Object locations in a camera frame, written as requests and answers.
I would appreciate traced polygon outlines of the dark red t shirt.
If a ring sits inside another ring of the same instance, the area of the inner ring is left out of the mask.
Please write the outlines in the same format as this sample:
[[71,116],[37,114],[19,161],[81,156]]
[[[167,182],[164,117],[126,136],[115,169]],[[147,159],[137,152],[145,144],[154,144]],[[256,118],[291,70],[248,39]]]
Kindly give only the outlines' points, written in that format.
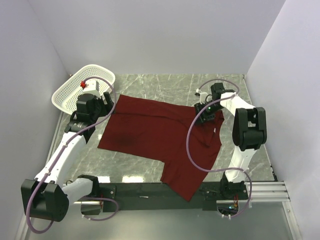
[[98,148],[164,163],[161,181],[186,201],[191,200],[211,169],[221,148],[221,111],[214,120],[195,125],[191,106],[121,95],[105,127]]

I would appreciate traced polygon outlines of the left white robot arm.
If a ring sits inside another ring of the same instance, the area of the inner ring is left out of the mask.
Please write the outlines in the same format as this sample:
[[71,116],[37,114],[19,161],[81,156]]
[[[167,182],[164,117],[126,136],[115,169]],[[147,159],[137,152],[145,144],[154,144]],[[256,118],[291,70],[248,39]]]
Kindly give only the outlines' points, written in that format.
[[76,109],[64,129],[62,140],[45,167],[21,185],[24,213],[27,219],[37,218],[60,222],[69,206],[81,198],[94,201],[100,196],[98,177],[80,175],[65,186],[64,178],[89,142],[96,126],[115,110],[116,95],[104,92],[102,96],[83,93],[78,96]]

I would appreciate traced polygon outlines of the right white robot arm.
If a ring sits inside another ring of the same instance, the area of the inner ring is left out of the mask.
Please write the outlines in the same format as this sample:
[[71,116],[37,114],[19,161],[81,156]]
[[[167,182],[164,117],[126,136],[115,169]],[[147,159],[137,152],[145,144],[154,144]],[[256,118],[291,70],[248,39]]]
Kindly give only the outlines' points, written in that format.
[[211,93],[198,88],[195,95],[199,102],[194,105],[196,124],[213,120],[219,110],[226,109],[233,116],[232,141],[234,144],[230,164],[220,180],[219,194],[230,200],[246,192],[245,174],[257,150],[267,141],[266,111],[244,101],[238,90],[225,89],[224,84],[216,82],[210,87]]

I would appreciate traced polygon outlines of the white perforated plastic basket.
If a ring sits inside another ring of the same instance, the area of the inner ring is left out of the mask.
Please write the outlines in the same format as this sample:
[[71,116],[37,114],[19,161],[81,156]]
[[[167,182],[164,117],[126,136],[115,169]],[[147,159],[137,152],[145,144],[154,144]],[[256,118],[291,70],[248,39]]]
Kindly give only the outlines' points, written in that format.
[[108,81],[112,87],[116,80],[115,74],[97,64],[88,64],[73,74],[52,95],[51,102],[62,112],[71,115],[76,109],[78,97],[83,94],[81,82],[89,77],[100,77]]

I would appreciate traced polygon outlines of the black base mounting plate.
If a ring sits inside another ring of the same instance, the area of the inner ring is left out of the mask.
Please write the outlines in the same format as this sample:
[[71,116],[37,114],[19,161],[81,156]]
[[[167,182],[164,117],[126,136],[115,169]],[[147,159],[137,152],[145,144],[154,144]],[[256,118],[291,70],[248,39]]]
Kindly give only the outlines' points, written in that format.
[[246,185],[218,181],[203,182],[191,200],[187,201],[167,184],[151,183],[100,183],[100,195],[115,200],[120,211],[201,209],[217,211],[218,201],[247,200]]

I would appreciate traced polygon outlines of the aluminium extrusion rail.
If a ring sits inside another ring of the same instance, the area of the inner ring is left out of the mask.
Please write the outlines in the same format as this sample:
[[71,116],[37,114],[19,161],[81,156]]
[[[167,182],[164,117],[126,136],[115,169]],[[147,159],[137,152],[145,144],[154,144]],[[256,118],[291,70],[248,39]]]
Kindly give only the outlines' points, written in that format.
[[261,181],[252,183],[251,203],[290,202],[283,181]]

